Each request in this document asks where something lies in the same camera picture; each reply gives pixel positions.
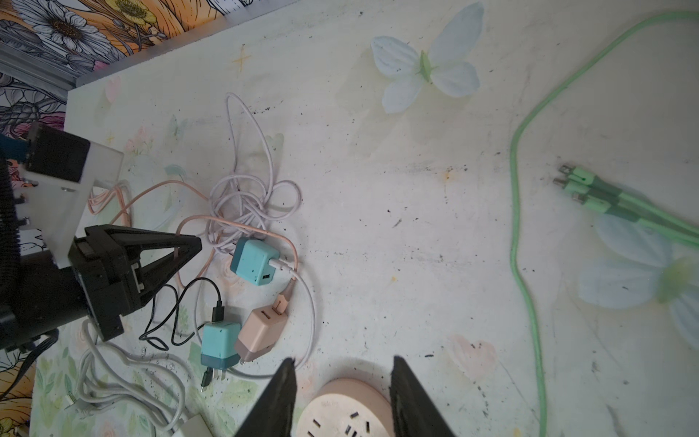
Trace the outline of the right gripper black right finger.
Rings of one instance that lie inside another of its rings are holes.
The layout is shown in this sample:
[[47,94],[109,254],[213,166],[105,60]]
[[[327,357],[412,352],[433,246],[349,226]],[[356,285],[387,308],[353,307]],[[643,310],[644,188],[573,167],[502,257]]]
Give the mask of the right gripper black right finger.
[[407,437],[455,437],[406,360],[393,359],[391,414],[394,434]]

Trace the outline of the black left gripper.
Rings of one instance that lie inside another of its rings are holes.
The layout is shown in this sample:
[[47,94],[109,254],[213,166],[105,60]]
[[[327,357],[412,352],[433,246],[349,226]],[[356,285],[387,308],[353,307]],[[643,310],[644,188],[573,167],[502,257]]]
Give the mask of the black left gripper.
[[1,347],[31,349],[41,335],[82,317],[111,340],[123,316],[146,305],[202,251],[201,238],[114,225],[86,228],[60,269],[48,251],[18,258],[16,275],[1,274]]

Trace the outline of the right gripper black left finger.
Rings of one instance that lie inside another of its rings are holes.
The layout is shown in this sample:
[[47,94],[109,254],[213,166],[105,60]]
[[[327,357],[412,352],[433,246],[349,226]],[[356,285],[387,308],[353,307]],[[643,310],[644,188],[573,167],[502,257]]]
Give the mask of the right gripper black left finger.
[[257,400],[236,437],[289,437],[297,396],[295,362],[285,359]]

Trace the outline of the teal charger with black cable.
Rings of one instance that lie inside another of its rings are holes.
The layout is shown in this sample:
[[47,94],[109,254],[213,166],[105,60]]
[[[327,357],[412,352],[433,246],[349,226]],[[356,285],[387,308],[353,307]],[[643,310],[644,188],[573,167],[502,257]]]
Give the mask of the teal charger with black cable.
[[201,388],[212,382],[215,371],[226,371],[240,362],[235,345],[241,325],[236,322],[210,322],[201,333],[200,364],[205,367]]

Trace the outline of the teal charger with white cable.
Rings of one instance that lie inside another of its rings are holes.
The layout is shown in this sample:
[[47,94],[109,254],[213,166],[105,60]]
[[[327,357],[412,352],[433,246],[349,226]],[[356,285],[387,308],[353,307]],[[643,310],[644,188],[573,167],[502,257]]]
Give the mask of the teal charger with white cable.
[[280,252],[262,240],[241,238],[233,252],[229,269],[239,278],[255,286],[273,281],[276,269],[269,264],[278,260]]

